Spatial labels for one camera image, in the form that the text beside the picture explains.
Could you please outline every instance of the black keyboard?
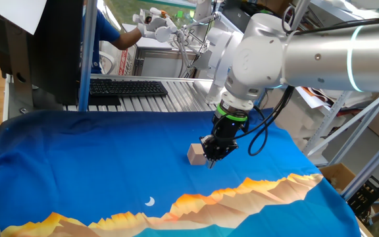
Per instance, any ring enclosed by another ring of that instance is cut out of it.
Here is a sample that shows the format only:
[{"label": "black keyboard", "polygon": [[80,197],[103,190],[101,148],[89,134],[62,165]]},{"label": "black keyboard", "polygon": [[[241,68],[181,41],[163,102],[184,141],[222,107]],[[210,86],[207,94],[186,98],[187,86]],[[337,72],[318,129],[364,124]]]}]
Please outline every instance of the black keyboard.
[{"label": "black keyboard", "polygon": [[167,95],[162,82],[112,81],[111,79],[91,79],[92,96],[148,96]]}]

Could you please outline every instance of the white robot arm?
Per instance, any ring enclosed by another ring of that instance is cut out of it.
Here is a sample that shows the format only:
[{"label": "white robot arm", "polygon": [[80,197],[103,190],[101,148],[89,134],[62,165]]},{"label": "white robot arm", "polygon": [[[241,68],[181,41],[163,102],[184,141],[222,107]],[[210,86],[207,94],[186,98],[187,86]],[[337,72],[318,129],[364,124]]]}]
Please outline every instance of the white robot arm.
[{"label": "white robot arm", "polygon": [[159,42],[168,41],[169,36],[178,30],[170,17],[155,7],[150,8],[150,14],[147,15],[144,10],[140,10],[140,14],[134,14],[132,20],[138,23],[138,29],[143,37],[153,38]]},{"label": "white robot arm", "polygon": [[238,147],[236,132],[264,88],[379,92],[379,21],[311,32],[283,32],[281,23],[254,15],[236,48],[212,134],[200,138],[209,168]]}]

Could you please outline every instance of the black cable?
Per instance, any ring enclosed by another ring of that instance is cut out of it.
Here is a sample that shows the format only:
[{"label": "black cable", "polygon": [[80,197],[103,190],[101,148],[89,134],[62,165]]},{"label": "black cable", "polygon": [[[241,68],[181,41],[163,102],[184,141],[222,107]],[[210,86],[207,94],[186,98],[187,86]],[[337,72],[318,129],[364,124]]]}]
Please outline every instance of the black cable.
[{"label": "black cable", "polygon": [[268,103],[268,90],[267,90],[267,89],[265,89],[265,93],[266,93],[266,97],[267,97],[267,99],[266,99],[266,101],[264,102],[263,108],[261,108],[261,109],[264,109],[264,108],[267,106],[267,103]]},{"label": "black cable", "polygon": [[279,108],[284,105],[286,106],[286,103],[287,101],[289,101],[292,93],[293,93],[293,87],[289,86],[288,88],[286,88],[286,91],[284,92],[282,98],[280,99],[279,103],[275,106],[275,108],[273,109],[273,112],[271,112],[271,114],[269,114],[269,116],[267,116],[267,118],[264,119],[264,121],[262,121],[260,124],[258,124],[256,127],[254,127],[253,129],[251,129],[250,131],[242,134],[242,135],[239,135],[239,136],[236,136],[236,137],[233,137],[233,138],[219,138],[217,135],[216,135],[216,129],[217,129],[217,126],[218,124],[220,124],[220,122],[226,117],[226,116],[222,116],[217,122],[216,124],[213,126],[213,137],[217,140],[220,140],[220,141],[223,141],[223,142],[229,142],[229,141],[233,141],[233,140],[236,140],[236,139],[239,139],[239,138],[243,138],[244,136],[254,132],[256,129],[258,129],[259,127],[261,127],[263,124],[265,124],[267,122],[268,119],[270,119],[274,113],[277,113]]},{"label": "black cable", "polygon": [[[263,118],[263,120],[265,120],[265,116],[264,116],[263,112],[260,110],[260,108],[258,108],[257,106],[254,106],[254,109],[260,114],[261,118]],[[266,131],[266,134],[265,134],[265,137],[264,137],[263,144],[261,145],[260,149],[258,151],[256,151],[255,153],[252,153],[251,149],[252,149],[255,141],[257,140],[257,138],[261,135],[261,131],[258,132],[257,135],[255,135],[254,138],[251,140],[251,143],[249,144],[249,147],[248,147],[248,154],[250,156],[256,156],[256,155],[260,154],[260,152],[266,146],[267,138],[268,138],[268,126],[267,125],[265,125],[265,131]]]},{"label": "black cable", "polygon": [[[249,147],[248,147],[248,154],[249,154],[250,156],[256,156],[256,155],[260,154],[260,152],[264,149],[264,147],[265,147],[265,145],[266,145],[266,143],[267,143],[267,138],[268,138],[268,127],[274,122],[274,120],[276,120],[277,116],[279,116],[279,114],[282,112],[283,108],[288,104],[288,102],[289,102],[289,100],[290,100],[290,97],[291,97],[291,95],[292,95],[292,93],[293,93],[293,89],[294,89],[294,87],[291,87],[291,86],[288,87],[288,88],[286,89],[286,91],[288,92],[288,96],[287,96],[287,98],[285,98],[285,102],[284,102],[284,104],[283,104],[281,107],[278,108],[276,114],[272,117],[272,119],[271,119],[268,123],[266,123],[266,124],[264,125],[264,128],[262,128],[262,129],[261,129],[261,130],[260,130],[255,136],[254,136],[254,138],[251,140],[251,143],[249,144]],[[261,112],[261,110],[260,110],[258,107],[254,107],[254,109],[257,110],[257,111],[260,113],[260,115],[262,115],[262,112]],[[264,142],[263,142],[262,146],[260,147],[260,149],[258,149],[258,151],[252,153],[251,150],[252,150],[252,147],[253,147],[255,141],[257,140],[257,138],[258,138],[258,137],[259,137],[264,131],[266,132],[266,134],[265,134],[265,138],[264,138]]]},{"label": "black cable", "polygon": [[296,32],[295,35],[303,35],[303,34],[311,34],[311,33],[317,33],[317,32],[325,32],[329,30],[340,30],[340,29],[346,29],[346,28],[351,28],[351,27],[357,27],[357,26],[369,26],[373,24],[379,24],[379,18],[375,19],[370,19],[370,20],[360,20],[357,22],[351,22],[351,23],[342,23],[342,24],[337,24],[334,26],[329,26],[329,27],[324,27],[324,28],[318,28],[314,30],[305,30],[301,32]]}]

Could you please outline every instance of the cable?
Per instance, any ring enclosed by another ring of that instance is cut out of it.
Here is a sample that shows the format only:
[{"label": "cable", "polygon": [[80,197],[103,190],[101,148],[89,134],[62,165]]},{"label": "cable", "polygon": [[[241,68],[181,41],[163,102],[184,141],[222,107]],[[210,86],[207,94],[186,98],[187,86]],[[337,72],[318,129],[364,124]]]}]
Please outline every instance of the cable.
[{"label": "cable", "polygon": [[263,108],[261,108],[261,109],[264,109],[266,107],[267,103],[268,103],[268,90],[267,89],[265,89],[265,93],[266,93],[267,99],[266,99],[266,102],[263,105]]},{"label": "cable", "polygon": [[282,17],[282,29],[283,31],[285,31],[285,33],[289,33],[290,32],[290,29],[286,29],[284,23],[286,22],[286,15],[289,13],[289,11],[292,10],[293,13],[292,13],[292,18],[291,19],[294,19],[295,18],[295,7],[294,6],[289,6],[283,13],[283,17]]},{"label": "cable", "polygon": [[[254,106],[254,109],[260,114],[261,118],[263,118],[263,121],[265,120],[265,117],[264,117],[264,114],[263,112],[257,107],[257,106]],[[255,141],[257,140],[257,138],[261,135],[261,131],[257,133],[257,135],[254,136],[254,138],[251,140],[251,143],[249,144],[249,147],[248,147],[248,154],[250,156],[256,156],[258,154],[260,154],[260,152],[264,149],[264,147],[266,146],[266,143],[267,143],[267,138],[268,138],[268,126],[265,125],[265,131],[266,131],[266,134],[265,134],[265,137],[264,137],[264,141],[263,141],[263,144],[261,145],[260,149],[258,151],[256,151],[255,153],[252,153],[251,152],[251,149],[255,143]]]},{"label": "cable", "polygon": [[220,122],[228,115],[225,115],[225,116],[221,116],[221,118],[216,122],[216,124],[213,126],[213,132],[212,132],[212,135],[215,139],[217,140],[220,140],[220,141],[223,141],[223,142],[229,142],[229,141],[233,141],[233,140],[236,140],[236,139],[239,139],[239,138],[243,138],[244,136],[254,132],[256,129],[258,129],[259,127],[261,127],[262,125],[264,125],[268,119],[272,118],[273,117],[273,114],[274,113],[277,113],[279,111],[280,108],[284,108],[284,106],[286,106],[286,103],[289,101],[292,93],[293,93],[293,90],[294,90],[294,87],[292,86],[288,86],[288,88],[286,88],[286,91],[284,92],[282,98],[280,99],[279,103],[277,104],[277,106],[275,106],[275,108],[273,109],[273,112],[271,112],[271,114],[269,116],[267,116],[267,118],[264,119],[264,121],[262,121],[260,124],[258,124],[256,127],[254,127],[252,130],[242,134],[242,135],[239,135],[239,136],[236,136],[236,137],[233,137],[233,138],[219,138],[217,135],[216,135],[216,129],[217,129],[217,126],[218,124],[220,124]]},{"label": "cable", "polygon": [[357,22],[352,21],[351,23],[344,22],[342,24],[337,24],[337,25],[334,25],[334,26],[329,26],[329,27],[318,28],[318,29],[314,29],[314,30],[305,30],[305,31],[302,31],[302,32],[297,32],[296,35],[298,36],[298,35],[303,35],[303,34],[325,32],[325,31],[329,31],[329,30],[340,30],[340,29],[346,29],[346,28],[357,27],[357,26],[369,26],[369,25],[373,25],[373,24],[379,24],[379,18],[370,19],[370,20],[359,20]]}]

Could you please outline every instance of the wooden block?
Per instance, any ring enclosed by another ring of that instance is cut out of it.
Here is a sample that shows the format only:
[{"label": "wooden block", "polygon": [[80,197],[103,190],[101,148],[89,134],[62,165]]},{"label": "wooden block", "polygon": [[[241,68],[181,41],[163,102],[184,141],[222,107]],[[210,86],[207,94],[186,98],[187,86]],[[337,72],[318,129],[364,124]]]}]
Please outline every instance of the wooden block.
[{"label": "wooden block", "polygon": [[206,158],[201,144],[191,144],[187,156],[191,165],[205,165]]}]

